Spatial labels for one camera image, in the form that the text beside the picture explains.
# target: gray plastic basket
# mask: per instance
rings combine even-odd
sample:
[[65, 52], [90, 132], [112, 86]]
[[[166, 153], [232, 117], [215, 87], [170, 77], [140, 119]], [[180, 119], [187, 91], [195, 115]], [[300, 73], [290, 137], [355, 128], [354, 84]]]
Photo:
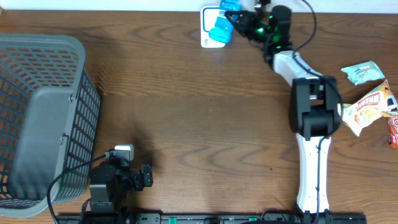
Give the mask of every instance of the gray plastic basket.
[[[85, 60], [73, 37], [0, 34], [0, 216], [42, 212], [51, 181], [91, 160], [100, 97]], [[58, 181], [52, 202], [81, 195], [88, 169]]]

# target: wooden table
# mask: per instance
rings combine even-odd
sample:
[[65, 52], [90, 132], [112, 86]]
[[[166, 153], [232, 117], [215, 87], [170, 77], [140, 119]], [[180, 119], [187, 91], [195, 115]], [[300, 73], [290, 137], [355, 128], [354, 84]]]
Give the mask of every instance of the wooden table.
[[[296, 45], [311, 34], [310, 14], [294, 14]], [[223, 49], [200, 46], [198, 12], [6, 11], [0, 32], [67, 34], [87, 51], [87, 70], [103, 91], [95, 156], [122, 143], [136, 162], [152, 158], [154, 185], [127, 203], [164, 213], [261, 213], [292, 209], [299, 150], [287, 120], [290, 88], [262, 53], [234, 34]], [[338, 79], [347, 103], [381, 83], [354, 86], [341, 67], [375, 61], [398, 96], [398, 16], [319, 14], [303, 58]], [[398, 219], [398, 150], [387, 119], [357, 138], [333, 136], [328, 199], [334, 212], [363, 212], [369, 223]], [[55, 206], [79, 213], [89, 197]], [[27, 220], [0, 218], [2, 224]], [[48, 211], [29, 220], [52, 223]]]

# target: white wall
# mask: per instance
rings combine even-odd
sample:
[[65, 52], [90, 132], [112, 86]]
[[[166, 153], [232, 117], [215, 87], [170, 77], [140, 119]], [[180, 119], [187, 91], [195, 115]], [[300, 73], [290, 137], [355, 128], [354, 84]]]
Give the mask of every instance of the white wall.
[[[254, 0], [240, 0], [252, 9]], [[315, 12], [398, 13], [398, 0], [308, 0]], [[220, 0], [0, 0], [4, 9], [199, 11]], [[272, 0], [294, 12], [308, 12], [301, 0]]]

